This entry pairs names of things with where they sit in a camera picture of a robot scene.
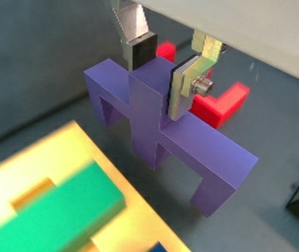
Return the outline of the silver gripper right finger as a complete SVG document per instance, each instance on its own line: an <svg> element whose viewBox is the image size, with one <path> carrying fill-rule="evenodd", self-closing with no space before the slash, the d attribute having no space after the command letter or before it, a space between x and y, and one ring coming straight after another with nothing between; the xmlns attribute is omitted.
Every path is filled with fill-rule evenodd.
<svg viewBox="0 0 299 252"><path fill-rule="evenodd" d="M178 121L191 109L195 95L209 96L214 83L206 76L218 61L222 42L202 31L191 39L195 54L173 70L169 116Z"/></svg>

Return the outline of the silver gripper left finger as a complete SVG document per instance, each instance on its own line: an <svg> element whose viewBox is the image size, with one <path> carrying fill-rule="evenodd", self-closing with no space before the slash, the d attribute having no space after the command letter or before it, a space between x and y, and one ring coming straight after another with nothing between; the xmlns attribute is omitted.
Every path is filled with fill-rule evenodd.
<svg viewBox="0 0 299 252"><path fill-rule="evenodd" d="M134 71L157 57L158 35L149 29L143 6L132 0L112 0L112 15L123 57Z"/></svg>

